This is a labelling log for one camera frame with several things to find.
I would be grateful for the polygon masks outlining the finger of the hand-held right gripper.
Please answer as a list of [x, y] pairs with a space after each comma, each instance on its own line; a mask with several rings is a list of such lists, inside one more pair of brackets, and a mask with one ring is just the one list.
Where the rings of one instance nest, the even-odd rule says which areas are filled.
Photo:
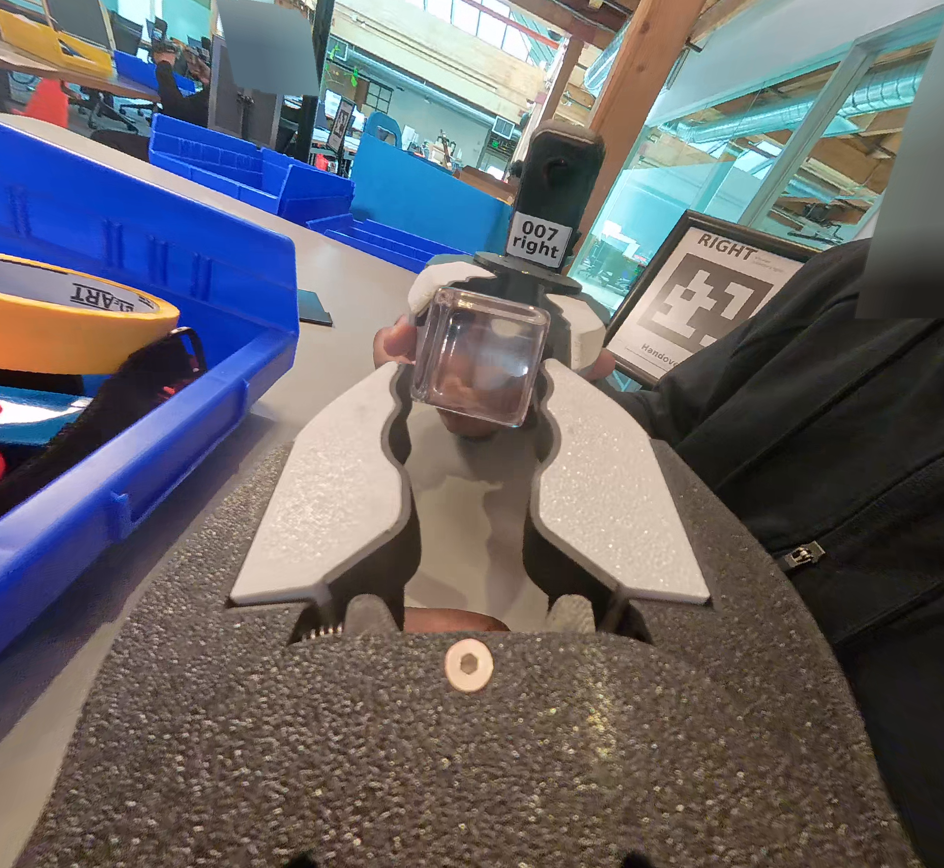
[[408, 315], [421, 315], [440, 289], [476, 277], [479, 277], [479, 266], [471, 260], [431, 262], [419, 272], [409, 289]]
[[604, 347], [606, 308], [583, 293], [551, 293], [549, 309], [549, 357], [580, 376], [590, 376]]

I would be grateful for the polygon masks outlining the person's black jacket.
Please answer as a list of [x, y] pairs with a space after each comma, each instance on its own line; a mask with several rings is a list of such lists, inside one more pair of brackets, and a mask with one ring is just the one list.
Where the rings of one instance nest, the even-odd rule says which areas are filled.
[[653, 388], [599, 388], [793, 584], [914, 850], [942, 866], [942, 318], [856, 317], [870, 244], [814, 255]]

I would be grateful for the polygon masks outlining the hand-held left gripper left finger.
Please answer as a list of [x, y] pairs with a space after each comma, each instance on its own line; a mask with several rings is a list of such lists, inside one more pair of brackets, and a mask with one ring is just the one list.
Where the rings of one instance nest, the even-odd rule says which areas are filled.
[[408, 551], [414, 513], [404, 464], [412, 368], [384, 365], [299, 431], [230, 590], [237, 607], [309, 601], [344, 607], [356, 572], [378, 597], [412, 572], [389, 570]]

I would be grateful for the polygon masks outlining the red chair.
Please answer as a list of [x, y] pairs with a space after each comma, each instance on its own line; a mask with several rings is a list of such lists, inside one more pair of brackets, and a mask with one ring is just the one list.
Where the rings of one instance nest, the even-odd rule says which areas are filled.
[[25, 108], [24, 114], [56, 127], [69, 126], [70, 100], [63, 83], [52, 78], [42, 78], [37, 83]]

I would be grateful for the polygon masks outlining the shallow blue plastic bin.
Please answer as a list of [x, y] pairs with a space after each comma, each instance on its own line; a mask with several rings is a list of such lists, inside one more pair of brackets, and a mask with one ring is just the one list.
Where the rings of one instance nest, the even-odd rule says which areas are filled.
[[431, 264], [470, 256], [470, 253], [392, 226], [371, 220], [359, 221], [350, 213], [315, 219], [306, 225], [316, 233], [414, 274]]

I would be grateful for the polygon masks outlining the large blue plastic bin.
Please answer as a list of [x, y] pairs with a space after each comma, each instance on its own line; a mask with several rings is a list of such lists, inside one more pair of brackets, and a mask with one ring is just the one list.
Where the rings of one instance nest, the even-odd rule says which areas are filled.
[[295, 245], [286, 221], [39, 121], [2, 120], [2, 253], [86, 272], [176, 306], [206, 374], [2, 519], [7, 648], [230, 436], [294, 363]]

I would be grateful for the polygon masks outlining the wooden support post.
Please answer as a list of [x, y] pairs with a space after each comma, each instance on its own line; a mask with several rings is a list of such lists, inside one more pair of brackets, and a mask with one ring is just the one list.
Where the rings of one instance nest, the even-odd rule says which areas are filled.
[[588, 121], [605, 157], [580, 231], [586, 237], [707, 0], [641, 0]]

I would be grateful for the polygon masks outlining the framed marker sign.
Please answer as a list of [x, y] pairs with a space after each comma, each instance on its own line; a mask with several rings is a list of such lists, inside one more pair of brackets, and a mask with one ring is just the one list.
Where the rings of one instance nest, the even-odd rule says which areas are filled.
[[756, 314], [818, 252], [687, 210], [613, 314], [604, 346], [649, 389]]

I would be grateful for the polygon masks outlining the yellow tape roll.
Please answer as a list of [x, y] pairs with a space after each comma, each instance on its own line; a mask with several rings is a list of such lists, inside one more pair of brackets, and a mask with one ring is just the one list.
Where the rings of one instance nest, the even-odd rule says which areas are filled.
[[62, 266], [1, 257], [1, 368], [106, 376], [174, 330], [159, 297]]

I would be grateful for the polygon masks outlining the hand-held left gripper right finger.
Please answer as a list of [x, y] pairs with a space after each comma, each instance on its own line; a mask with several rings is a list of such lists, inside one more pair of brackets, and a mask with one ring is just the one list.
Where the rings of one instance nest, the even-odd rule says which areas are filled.
[[530, 498], [538, 536], [608, 592], [706, 604], [709, 588], [643, 427], [559, 360], [545, 361], [542, 381], [545, 442]]

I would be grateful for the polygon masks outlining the yellow plastic bin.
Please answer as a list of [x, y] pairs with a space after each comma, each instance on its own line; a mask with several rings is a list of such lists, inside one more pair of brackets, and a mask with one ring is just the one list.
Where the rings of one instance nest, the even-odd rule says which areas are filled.
[[110, 50], [5, 9], [1, 10], [1, 36], [8, 46], [59, 69], [97, 79], [114, 76]]

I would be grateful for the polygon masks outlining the clear acrylic cube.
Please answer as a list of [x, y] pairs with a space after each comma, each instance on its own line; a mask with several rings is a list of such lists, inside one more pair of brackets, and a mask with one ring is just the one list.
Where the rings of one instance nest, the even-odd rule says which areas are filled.
[[522, 426], [550, 327], [544, 308], [438, 289], [421, 313], [412, 400], [490, 426]]

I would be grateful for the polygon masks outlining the blue partition panel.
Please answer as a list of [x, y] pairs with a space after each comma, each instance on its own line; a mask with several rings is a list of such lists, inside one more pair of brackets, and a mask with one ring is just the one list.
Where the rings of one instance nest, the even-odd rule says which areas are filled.
[[511, 225], [504, 202], [455, 178], [445, 168], [387, 143], [396, 134], [388, 116], [370, 115], [354, 155], [350, 211], [373, 221], [465, 251], [500, 252]]

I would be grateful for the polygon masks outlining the black metal pole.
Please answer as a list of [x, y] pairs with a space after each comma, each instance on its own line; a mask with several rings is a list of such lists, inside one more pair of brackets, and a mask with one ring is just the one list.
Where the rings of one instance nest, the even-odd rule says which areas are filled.
[[326, 47], [331, 32], [335, 0], [316, 0], [313, 16], [312, 43], [315, 60], [314, 94], [302, 97], [296, 131], [294, 156], [307, 163], [312, 150], [313, 131], [320, 101]]

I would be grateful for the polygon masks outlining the person's right hand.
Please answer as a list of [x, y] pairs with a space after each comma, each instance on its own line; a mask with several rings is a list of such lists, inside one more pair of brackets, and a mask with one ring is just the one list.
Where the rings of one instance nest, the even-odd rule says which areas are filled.
[[[373, 359], [375, 368], [385, 363], [397, 362], [413, 364], [415, 362], [417, 328], [406, 316], [400, 316], [396, 322], [381, 328], [373, 340]], [[602, 349], [594, 365], [584, 373], [584, 378], [596, 382], [607, 378], [616, 369], [616, 359], [607, 349]], [[448, 432], [472, 440], [492, 437], [501, 430], [486, 421], [438, 409], [438, 415]]]

